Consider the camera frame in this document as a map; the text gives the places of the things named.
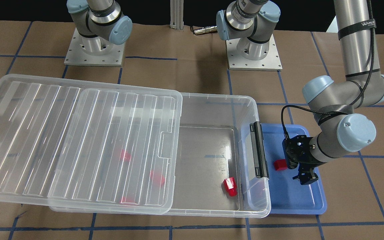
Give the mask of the aluminium frame post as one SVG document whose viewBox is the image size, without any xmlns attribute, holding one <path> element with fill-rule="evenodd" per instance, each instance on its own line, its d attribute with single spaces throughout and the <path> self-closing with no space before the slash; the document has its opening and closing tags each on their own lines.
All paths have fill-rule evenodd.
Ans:
<svg viewBox="0 0 384 240">
<path fill-rule="evenodd" d="M 184 0 L 170 0 L 170 23 L 171 29 L 183 31 L 183 8 Z"/>
</svg>

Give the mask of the blue plastic tray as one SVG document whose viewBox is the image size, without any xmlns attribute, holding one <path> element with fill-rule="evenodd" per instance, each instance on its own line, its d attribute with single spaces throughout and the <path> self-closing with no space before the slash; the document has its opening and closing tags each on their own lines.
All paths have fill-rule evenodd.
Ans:
<svg viewBox="0 0 384 240">
<path fill-rule="evenodd" d="M 297 169 L 275 170 L 274 162 L 284 158 L 283 128 L 281 124 L 262 123 L 261 126 L 269 173 L 270 214 L 324 214 L 327 200 L 319 170 L 314 170 L 319 180 L 310 185 L 301 185 L 298 180 L 292 179 L 297 175 Z"/>
</svg>

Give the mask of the clear plastic storage box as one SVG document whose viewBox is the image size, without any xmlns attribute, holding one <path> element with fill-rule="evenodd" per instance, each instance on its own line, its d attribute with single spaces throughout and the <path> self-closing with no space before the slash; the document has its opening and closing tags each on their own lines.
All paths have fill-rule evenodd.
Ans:
<svg viewBox="0 0 384 240">
<path fill-rule="evenodd" d="M 256 178 L 250 124 L 259 121 L 251 97 L 181 93 L 182 114 L 173 204 L 163 215 L 265 217 L 269 178 Z M 234 177 L 237 196 L 223 180 Z"/>
</svg>

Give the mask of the red block in box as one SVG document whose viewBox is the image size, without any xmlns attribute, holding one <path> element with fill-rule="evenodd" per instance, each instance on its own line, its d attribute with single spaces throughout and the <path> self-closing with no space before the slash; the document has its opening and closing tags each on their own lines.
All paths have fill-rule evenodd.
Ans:
<svg viewBox="0 0 384 240">
<path fill-rule="evenodd" d="M 223 180 L 223 186 L 226 190 L 226 193 L 230 196 L 230 197 L 234 197 L 234 196 L 237 196 L 238 194 L 238 187 L 237 187 L 237 184 L 236 184 L 236 180 L 234 177 L 229 177 L 229 178 L 226 178 Z"/>
</svg>

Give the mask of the red block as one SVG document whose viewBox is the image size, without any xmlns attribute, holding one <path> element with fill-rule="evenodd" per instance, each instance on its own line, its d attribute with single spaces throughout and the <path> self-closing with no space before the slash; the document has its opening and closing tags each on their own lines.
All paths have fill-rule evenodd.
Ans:
<svg viewBox="0 0 384 240">
<path fill-rule="evenodd" d="M 278 160 L 274 161 L 273 167 L 276 171 L 283 171 L 283 170 L 288 169 L 286 159 L 278 159 Z"/>
<path fill-rule="evenodd" d="M 234 196 L 237 196 L 238 194 L 238 187 L 237 187 L 237 184 L 236 184 L 236 180 L 234 177 L 229 177 L 229 178 L 226 178 L 223 180 L 223 186 L 226 190 L 226 193 L 230 196 L 230 197 L 234 197 Z"/>
<path fill-rule="evenodd" d="M 150 179 L 152 185 L 156 187 L 164 187 L 166 184 L 166 178 L 157 171 L 150 171 Z"/>
<path fill-rule="evenodd" d="M 119 204 L 134 205 L 136 204 L 135 199 L 131 197 L 122 197 L 119 201 Z"/>
<path fill-rule="evenodd" d="M 121 162 L 130 162 L 131 154 L 125 149 L 121 149 L 117 154 Z"/>
</svg>

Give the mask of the red block under lid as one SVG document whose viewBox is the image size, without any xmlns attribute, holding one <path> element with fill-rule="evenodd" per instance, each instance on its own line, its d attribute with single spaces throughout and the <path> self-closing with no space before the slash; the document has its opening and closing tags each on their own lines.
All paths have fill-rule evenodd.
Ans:
<svg viewBox="0 0 384 240">
<path fill-rule="evenodd" d="M 134 205 L 136 204 L 135 199 L 131 197 L 122 197 L 119 201 L 119 204 Z"/>
<path fill-rule="evenodd" d="M 131 154 L 125 149 L 121 149 L 117 154 L 121 162 L 130 162 Z"/>
<path fill-rule="evenodd" d="M 157 171 L 150 171 L 150 179 L 152 185 L 156 187 L 164 187 L 166 184 L 166 178 Z"/>
</svg>

